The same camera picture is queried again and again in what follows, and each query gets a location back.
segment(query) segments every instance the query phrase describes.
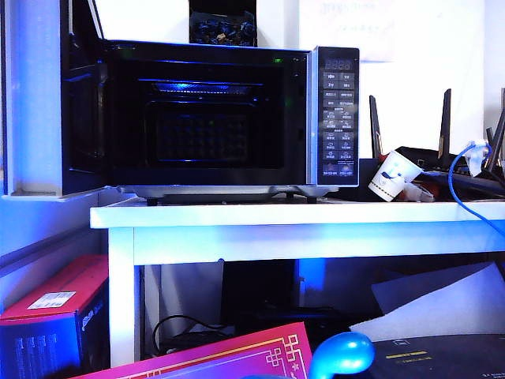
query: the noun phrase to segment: red box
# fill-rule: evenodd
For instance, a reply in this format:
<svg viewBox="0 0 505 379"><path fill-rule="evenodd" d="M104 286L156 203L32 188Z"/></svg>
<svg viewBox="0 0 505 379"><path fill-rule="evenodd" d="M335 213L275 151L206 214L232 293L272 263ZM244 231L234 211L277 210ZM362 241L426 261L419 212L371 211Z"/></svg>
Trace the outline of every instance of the red box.
<svg viewBox="0 0 505 379"><path fill-rule="evenodd" d="M107 284L107 256L84 255L0 315L0 378L110 367Z"/></svg>
<svg viewBox="0 0 505 379"><path fill-rule="evenodd" d="M210 343L184 351L90 373L79 379L143 379L181 374L181 378L270 374L306 379L312 358L302 322Z"/></svg>

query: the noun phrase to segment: microwave control panel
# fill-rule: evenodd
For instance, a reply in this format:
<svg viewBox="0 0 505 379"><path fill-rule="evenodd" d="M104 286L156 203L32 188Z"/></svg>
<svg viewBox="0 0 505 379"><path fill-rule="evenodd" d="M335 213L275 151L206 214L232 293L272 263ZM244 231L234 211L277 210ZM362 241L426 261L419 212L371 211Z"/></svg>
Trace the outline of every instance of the microwave control panel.
<svg viewBox="0 0 505 379"><path fill-rule="evenodd" d="M317 182L357 186L359 50L318 47Z"/></svg>

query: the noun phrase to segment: blue cable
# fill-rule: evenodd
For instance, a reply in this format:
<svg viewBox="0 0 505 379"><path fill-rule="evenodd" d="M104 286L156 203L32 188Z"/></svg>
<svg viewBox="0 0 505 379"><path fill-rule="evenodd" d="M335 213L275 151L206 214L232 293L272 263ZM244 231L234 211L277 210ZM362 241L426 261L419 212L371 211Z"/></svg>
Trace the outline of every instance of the blue cable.
<svg viewBox="0 0 505 379"><path fill-rule="evenodd" d="M489 144L486 144L486 145L488 147L488 156L489 156L492 152L492 148ZM475 147L477 147L477 146L474 143L472 143L470 146L466 147L462 152L460 152L458 154L458 156L456 156L456 158L454 158L454 160L452 161L451 167L449 168L449 177L448 177L449 190L451 191L451 195L454 198L454 200L459 205L461 205L463 209L465 209L467 212L470 212L471 214L478 217L479 219L485 221L488 225L490 225L493 229L495 229L496 231L498 231L498 233L500 233L503 237L505 237L505 231L498 228L491 220L486 219L483 215L475 212L474 210L472 210L472 209L468 208L466 205L464 205L463 202L459 199L458 195L456 195L455 189L452 185L452 175L454 173L454 170L455 170L454 168L456 166L456 163L459 161L459 159L462 156L465 155L466 152L468 152L469 150L471 150L472 148L475 148Z"/></svg>

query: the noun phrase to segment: control button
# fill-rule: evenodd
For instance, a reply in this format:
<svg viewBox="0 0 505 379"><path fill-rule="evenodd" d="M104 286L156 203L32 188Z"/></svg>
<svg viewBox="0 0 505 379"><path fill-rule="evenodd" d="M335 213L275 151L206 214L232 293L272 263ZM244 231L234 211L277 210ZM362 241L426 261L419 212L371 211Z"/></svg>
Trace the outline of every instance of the control button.
<svg viewBox="0 0 505 379"><path fill-rule="evenodd" d="M323 111L323 120L328 120L330 118L335 118L335 111L324 110Z"/></svg>
<svg viewBox="0 0 505 379"><path fill-rule="evenodd" d="M354 89L354 82L353 81L340 81L339 82L339 89Z"/></svg>
<svg viewBox="0 0 505 379"><path fill-rule="evenodd" d="M349 141L352 142L354 139L354 133L353 132L341 132L337 136L337 140L339 141Z"/></svg>
<svg viewBox="0 0 505 379"><path fill-rule="evenodd" d="M323 127L325 129L335 129L337 127L336 121L334 119L333 120L325 119L323 120Z"/></svg>
<svg viewBox="0 0 505 379"><path fill-rule="evenodd" d="M347 121L353 121L354 120L354 114L349 114L347 112L338 112L338 113L335 113L335 119L336 120L347 120Z"/></svg>
<svg viewBox="0 0 505 379"><path fill-rule="evenodd" d="M335 132L324 132L324 140L326 141L336 141L337 137L335 136Z"/></svg>
<svg viewBox="0 0 505 379"><path fill-rule="evenodd" d="M339 166L335 163L329 162L323 164L323 175L325 176L337 176Z"/></svg>
<svg viewBox="0 0 505 379"><path fill-rule="evenodd" d="M337 172L339 176L353 176L354 166L352 164L338 164Z"/></svg>
<svg viewBox="0 0 505 379"><path fill-rule="evenodd" d="M331 151L331 150L336 150L337 149L337 145L333 141L325 141L323 143L323 147L324 147L324 150L326 150L326 151Z"/></svg>
<svg viewBox="0 0 505 379"><path fill-rule="evenodd" d="M339 79L340 73L323 72L323 79L329 81L337 81Z"/></svg>
<svg viewBox="0 0 505 379"><path fill-rule="evenodd" d="M354 74L353 73L339 73L339 80L340 81L354 81Z"/></svg>
<svg viewBox="0 0 505 379"><path fill-rule="evenodd" d="M323 100L323 107L326 107L326 108L335 108L337 106L337 99L324 99Z"/></svg>
<svg viewBox="0 0 505 379"><path fill-rule="evenodd" d="M354 91L339 91L339 98L354 100Z"/></svg>
<svg viewBox="0 0 505 379"><path fill-rule="evenodd" d="M337 89L339 87L339 81L337 80L329 80L324 78L323 79L323 88L329 88L329 89Z"/></svg>
<svg viewBox="0 0 505 379"><path fill-rule="evenodd" d="M340 141L337 144L339 150L353 150L353 144L349 141Z"/></svg>
<svg viewBox="0 0 505 379"><path fill-rule="evenodd" d="M337 91L323 91L323 97L339 97L339 93Z"/></svg>
<svg viewBox="0 0 505 379"><path fill-rule="evenodd" d="M337 100L337 105L340 105L342 107L353 107L354 106L354 101L352 100Z"/></svg>
<svg viewBox="0 0 505 379"><path fill-rule="evenodd" d="M335 152L332 150L324 152L324 159L335 160L336 159Z"/></svg>
<svg viewBox="0 0 505 379"><path fill-rule="evenodd" d="M335 120L335 125L339 129L354 129L354 122L350 120Z"/></svg>
<svg viewBox="0 0 505 379"><path fill-rule="evenodd" d="M350 150L338 150L337 151L337 159L340 159L340 160L351 160L354 158L354 154L352 151Z"/></svg>

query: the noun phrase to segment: electronic device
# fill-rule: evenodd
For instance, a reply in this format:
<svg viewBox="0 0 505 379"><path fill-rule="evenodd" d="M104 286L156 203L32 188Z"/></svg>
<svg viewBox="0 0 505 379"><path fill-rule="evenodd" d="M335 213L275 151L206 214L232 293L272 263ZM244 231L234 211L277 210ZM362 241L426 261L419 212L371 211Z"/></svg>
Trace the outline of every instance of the electronic device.
<svg viewBox="0 0 505 379"><path fill-rule="evenodd" d="M358 49L106 40L94 1L70 3L62 114L74 176L150 204L314 200L358 185Z"/></svg>
<svg viewBox="0 0 505 379"><path fill-rule="evenodd" d="M378 129L379 120L377 117L375 98L373 98L373 105L371 103L370 112L372 130L374 130L374 128ZM457 158L455 154L449 153L450 132L451 89L449 88L445 91L443 96L442 122L440 126L438 151L406 146L401 146L396 149L397 152L400 152L423 169L424 173L421 173L417 178L418 181L434 182L438 185L448 186L449 168ZM503 180L503 171L499 162L503 135L505 134L505 108L502 108L494 136L492 136L491 130L487 130L487 134L492 147L492 154L485 161L481 174L476 177L471 176L464 157L461 157L454 166L455 169L452 175L453 186L456 189L466 191L466 197L481 197L483 194L493 197L505 196L505 181ZM378 138L372 133L372 149L379 145Z"/></svg>
<svg viewBox="0 0 505 379"><path fill-rule="evenodd" d="M377 100L374 95L368 97L370 105L370 131L372 134L372 158L383 159L382 137L380 136L379 115L377 113Z"/></svg>

